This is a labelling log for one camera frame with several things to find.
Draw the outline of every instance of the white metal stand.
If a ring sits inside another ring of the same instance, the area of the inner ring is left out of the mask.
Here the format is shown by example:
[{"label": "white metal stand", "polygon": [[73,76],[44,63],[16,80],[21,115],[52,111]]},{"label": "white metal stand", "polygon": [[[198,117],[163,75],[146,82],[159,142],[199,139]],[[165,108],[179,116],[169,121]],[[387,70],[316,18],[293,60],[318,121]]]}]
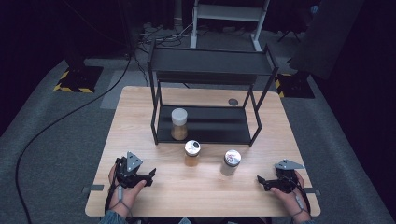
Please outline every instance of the white metal stand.
[{"label": "white metal stand", "polygon": [[270,0],[265,0],[263,7],[229,7],[199,4],[199,0],[195,0],[192,13],[192,34],[190,48],[195,49],[197,45],[197,22],[200,19],[228,20],[228,21],[256,21],[256,33],[251,34],[254,49],[262,51],[259,43],[259,36],[264,23],[265,15]]}]

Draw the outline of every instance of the jar with brown contents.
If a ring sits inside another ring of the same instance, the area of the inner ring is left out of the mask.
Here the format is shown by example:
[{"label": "jar with brown contents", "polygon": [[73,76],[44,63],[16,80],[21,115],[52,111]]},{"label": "jar with brown contents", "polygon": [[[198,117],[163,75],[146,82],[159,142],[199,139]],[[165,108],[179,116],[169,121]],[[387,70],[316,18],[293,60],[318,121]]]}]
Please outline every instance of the jar with brown contents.
[{"label": "jar with brown contents", "polygon": [[183,108],[176,108],[172,111],[171,135],[174,139],[181,141],[187,137],[187,111]]},{"label": "jar with brown contents", "polygon": [[200,144],[197,141],[190,140],[184,146],[184,150],[185,150],[184,163],[187,166],[198,165],[199,152],[201,150]]}]

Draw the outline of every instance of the cylindrical container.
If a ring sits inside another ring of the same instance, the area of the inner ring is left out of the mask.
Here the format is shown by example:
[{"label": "cylindrical container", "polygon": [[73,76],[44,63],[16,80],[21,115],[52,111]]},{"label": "cylindrical container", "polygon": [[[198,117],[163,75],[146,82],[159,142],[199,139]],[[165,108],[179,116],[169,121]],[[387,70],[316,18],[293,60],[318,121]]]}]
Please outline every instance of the cylindrical container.
[{"label": "cylindrical container", "polygon": [[223,175],[233,175],[235,173],[236,168],[241,162],[241,154],[238,151],[231,149],[228,150],[223,158],[223,162],[220,167],[220,171]]},{"label": "cylindrical container", "polygon": [[196,166],[199,160],[199,152],[201,151],[200,144],[197,141],[190,140],[184,146],[184,151],[186,152],[184,163],[187,166]]},{"label": "cylindrical container", "polygon": [[187,111],[183,108],[176,108],[172,111],[171,135],[180,141],[187,137]]}]

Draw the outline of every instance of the sleeve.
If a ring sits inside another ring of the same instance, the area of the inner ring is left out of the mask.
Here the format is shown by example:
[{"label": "sleeve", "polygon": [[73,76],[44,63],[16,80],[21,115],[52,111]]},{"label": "sleeve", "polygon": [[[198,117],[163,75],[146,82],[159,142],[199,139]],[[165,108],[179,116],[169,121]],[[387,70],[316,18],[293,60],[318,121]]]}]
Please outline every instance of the sleeve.
[{"label": "sleeve", "polygon": [[102,217],[100,220],[99,224],[127,224],[125,219],[120,216],[118,213],[112,211],[112,210],[107,210],[105,213],[105,216]]},{"label": "sleeve", "polygon": [[301,224],[315,224],[316,222],[314,220],[308,220],[305,222],[302,222]]}]

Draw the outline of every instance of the wooden table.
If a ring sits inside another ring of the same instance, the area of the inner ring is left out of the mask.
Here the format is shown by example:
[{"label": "wooden table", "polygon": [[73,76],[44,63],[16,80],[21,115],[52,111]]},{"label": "wooden table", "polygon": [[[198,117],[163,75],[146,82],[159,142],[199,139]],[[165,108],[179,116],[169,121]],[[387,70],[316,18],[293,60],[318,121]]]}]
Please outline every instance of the wooden table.
[{"label": "wooden table", "polygon": [[[166,103],[227,105],[230,98],[240,103],[245,91],[163,88]],[[268,92],[260,110],[262,131],[252,147],[248,145],[201,144],[196,166],[185,163],[184,144],[154,144],[150,129],[150,88],[125,87],[122,91],[106,145],[93,181],[103,191],[91,191],[86,206],[90,217],[102,217],[109,188],[108,173],[115,159],[132,151],[143,160],[138,173],[157,173],[151,187],[144,188],[133,208],[135,217],[285,217],[281,202],[257,181],[257,175],[276,179],[274,164],[288,159],[303,164],[284,108],[275,92]],[[249,127],[255,130],[252,108],[247,107]],[[225,152],[236,149],[242,155],[234,175],[225,176],[220,166]],[[305,187],[312,187],[306,170],[299,170]],[[320,208],[315,194],[308,194],[312,216]]]}]

